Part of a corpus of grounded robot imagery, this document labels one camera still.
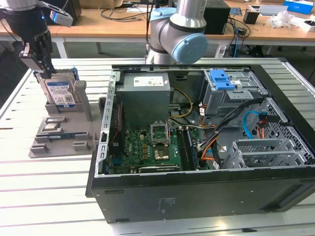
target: hard drive label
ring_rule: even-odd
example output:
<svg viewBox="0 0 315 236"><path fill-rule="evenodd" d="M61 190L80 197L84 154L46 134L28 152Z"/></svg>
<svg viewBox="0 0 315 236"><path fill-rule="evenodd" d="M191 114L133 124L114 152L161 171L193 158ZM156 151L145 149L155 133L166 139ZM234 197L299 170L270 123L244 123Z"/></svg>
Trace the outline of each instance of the hard drive label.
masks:
<svg viewBox="0 0 315 236"><path fill-rule="evenodd" d="M68 91L68 82L49 82L47 83L47 87L57 106L74 107L75 102L72 93Z"/></svg>

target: power cable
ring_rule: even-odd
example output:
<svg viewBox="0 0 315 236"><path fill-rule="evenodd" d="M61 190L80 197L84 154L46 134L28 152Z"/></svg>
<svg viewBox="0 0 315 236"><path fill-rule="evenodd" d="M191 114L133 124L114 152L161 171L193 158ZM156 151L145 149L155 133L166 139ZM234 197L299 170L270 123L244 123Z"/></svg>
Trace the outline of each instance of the power cable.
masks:
<svg viewBox="0 0 315 236"><path fill-rule="evenodd" d="M14 38L14 40L18 42L18 40L13 36L13 34L11 34L11 32L9 32L9 30L5 27L5 25L2 22L2 20L0 20L0 22L1 22L2 26L4 27L5 31L7 31L11 35L11 37Z"/></svg>

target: paper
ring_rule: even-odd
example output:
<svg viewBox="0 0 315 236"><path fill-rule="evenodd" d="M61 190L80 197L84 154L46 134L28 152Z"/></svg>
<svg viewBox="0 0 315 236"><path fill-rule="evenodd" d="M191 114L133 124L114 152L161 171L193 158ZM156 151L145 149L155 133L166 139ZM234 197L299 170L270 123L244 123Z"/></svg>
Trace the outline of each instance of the paper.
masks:
<svg viewBox="0 0 315 236"><path fill-rule="evenodd" d="M290 25L299 26L301 23L303 23L306 19L300 18L300 17L294 17L291 21L289 21Z"/></svg>

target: wooden desk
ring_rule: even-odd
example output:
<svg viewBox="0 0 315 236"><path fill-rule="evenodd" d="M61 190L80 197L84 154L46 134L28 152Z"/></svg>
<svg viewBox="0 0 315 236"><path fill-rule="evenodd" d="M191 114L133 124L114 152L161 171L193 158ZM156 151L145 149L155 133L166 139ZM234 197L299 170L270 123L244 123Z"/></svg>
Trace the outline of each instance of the wooden desk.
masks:
<svg viewBox="0 0 315 236"><path fill-rule="evenodd" d="M2 20L4 26L6 27L6 29L12 33L12 30L10 28L10 26L8 25L8 23L6 22L6 20ZM57 32L60 30L61 26L57 25L57 26L48 26L48 29L51 33L52 37L57 37ZM10 36L10 34L5 30L5 28L2 26L2 24L0 23L0 36Z"/></svg>
<svg viewBox="0 0 315 236"><path fill-rule="evenodd" d="M234 16L236 20L243 22L243 17L245 14L245 9L248 5L254 5L252 2L250 3L238 3L233 1L225 1L230 7L240 7L243 16ZM290 14L295 15L296 17L308 19L310 16L305 14L299 14L296 12L290 12ZM263 41L300 41L300 42L314 42L315 43L315 32L305 32L299 27L291 26L291 28L271 28L271 26L267 23L269 17L268 16L259 16L255 25L248 25L251 29L251 34L247 38L247 40L263 40ZM239 27L246 28L242 26L241 23L236 22L236 25ZM230 36L233 35L233 28L230 24L228 24L225 35Z"/></svg>
<svg viewBox="0 0 315 236"><path fill-rule="evenodd" d="M114 13L111 17L122 18L136 14L128 12ZM57 34L59 37L145 38L146 20L141 16L137 18L141 21L122 23L103 18L98 9L82 9L77 25L70 28L61 27Z"/></svg>

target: yellow cable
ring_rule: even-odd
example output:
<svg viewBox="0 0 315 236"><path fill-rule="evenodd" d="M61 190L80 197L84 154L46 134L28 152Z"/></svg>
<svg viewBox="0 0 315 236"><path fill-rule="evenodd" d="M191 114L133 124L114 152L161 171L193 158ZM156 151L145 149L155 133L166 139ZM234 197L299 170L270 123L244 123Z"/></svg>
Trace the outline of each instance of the yellow cable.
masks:
<svg viewBox="0 0 315 236"><path fill-rule="evenodd" d="M184 114L184 115L173 116L173 117L169 117L169 118L183 118L183 117L186 117L186 116L188 116L188 115L192 112L193 103L192 103L191 99L190 99L183 91L181 91L181 90L178 89L178 88L174 88L174 90L177 90L178 92L180 92L182 95L184 95L184 96L188 99L188 101L189 101L189 103L190 103L190 109L189 109L189 111L188 111L186 114Z"/></svg>

